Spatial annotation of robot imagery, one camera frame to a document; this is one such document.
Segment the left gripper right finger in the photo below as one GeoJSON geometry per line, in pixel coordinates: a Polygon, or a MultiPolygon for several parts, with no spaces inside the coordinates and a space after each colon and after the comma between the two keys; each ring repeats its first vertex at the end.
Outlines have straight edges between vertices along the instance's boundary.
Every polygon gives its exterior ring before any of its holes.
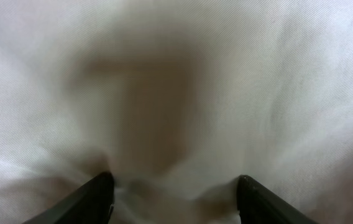
{"type": "Polygon", "coordinates": [[[236,204],[242,224],[316,224],[248,175],[238,178],[236,204]]]}

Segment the beige khaki shorts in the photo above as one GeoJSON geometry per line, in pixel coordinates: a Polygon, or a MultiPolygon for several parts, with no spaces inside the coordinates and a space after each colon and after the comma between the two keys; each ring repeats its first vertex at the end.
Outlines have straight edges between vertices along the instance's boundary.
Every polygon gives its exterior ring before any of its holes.
{"type": "Polygon", "coordinates": [[[353,223],[353,1],[0,1],[0,223],[106,170],[112,223],[353,223]]]}

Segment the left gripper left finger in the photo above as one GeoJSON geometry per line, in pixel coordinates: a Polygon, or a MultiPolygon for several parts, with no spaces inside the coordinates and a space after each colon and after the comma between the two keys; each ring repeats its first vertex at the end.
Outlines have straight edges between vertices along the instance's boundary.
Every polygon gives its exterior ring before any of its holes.
{"type": "Polygon", "coordinates": [[[108,224],[114,209],[114,178],[102,172],[24,224],[108,224]]]}

